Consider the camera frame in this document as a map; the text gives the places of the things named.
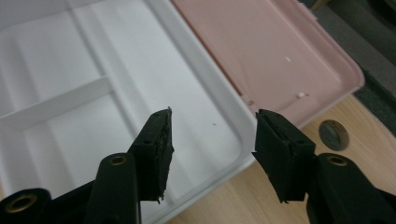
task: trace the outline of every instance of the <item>wooden table surface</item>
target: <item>wooden table surface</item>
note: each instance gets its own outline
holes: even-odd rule
[[[319,124],[333,119],[349,133],[341,152],[326,148]],[[352,159],[379,189],[396,194],[396,139],[353,96],[309,123],[303,132],[317,143],[316,154],[338,153]],[[255,162],[223,186],[169,221],[181,223],[309,223],[305,202],[280,203],[265,172]]]

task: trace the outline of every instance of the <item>pink plastic tray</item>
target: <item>pink plastic tray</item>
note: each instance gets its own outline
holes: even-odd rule
[[[364,84],[359,67],[295,0],[173,0],[252,112],[302,127]]]

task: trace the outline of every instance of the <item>white plastic tray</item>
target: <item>white plastic tray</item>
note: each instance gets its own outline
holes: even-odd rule
[[[252,163],[255,120],[170,3],[177,44],[143,0],[82,2],[0,1],[2,189],[83,185],[171,106],[165,199],[142,203],[163,223]]]

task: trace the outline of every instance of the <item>plastic tray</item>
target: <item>plastic tray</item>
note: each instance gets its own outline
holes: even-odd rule
[[[252,163],[254,118],[170,3],[177,45],[142,0],[0,8],[6,196],[40,187],[55,198],[93,180],[168,106],[176,151],[164,201],[142,203],[144,223],[164,223]]]
[[[185,1],[186,11],[193,2],[197,13],[207,3]],[[214,2],[215,11],[227,5]],[[55,198],[91,181],[103,157],[126,151],[149,115],[171,106],[176,152],[165,199],[142,203],[144,223],[164,223],[253,162],[255,119],[245,102],[254,99],[252,111],[280,110],[301,126],[362,84],[354,63],[303,7],[289,0],[262,4],[273,20],[263,23],[268,37],[290,35],[271,44],[295,49],[260,41],[270,49],[260,61],[269,70],[239,79],[224,62],[240,56],[221,61],[227,49],[210,47],[212,58],[168,0],[0,0],[5,194],[40,187]],[[263,91],[246,88],[251,77]],[[314,91],[313,82],[322,85]],[[296,100],[300,91],[309,97]]]
[[[298,127],[364,84],[359,67],[296,0],[172,0],[252,112]]]

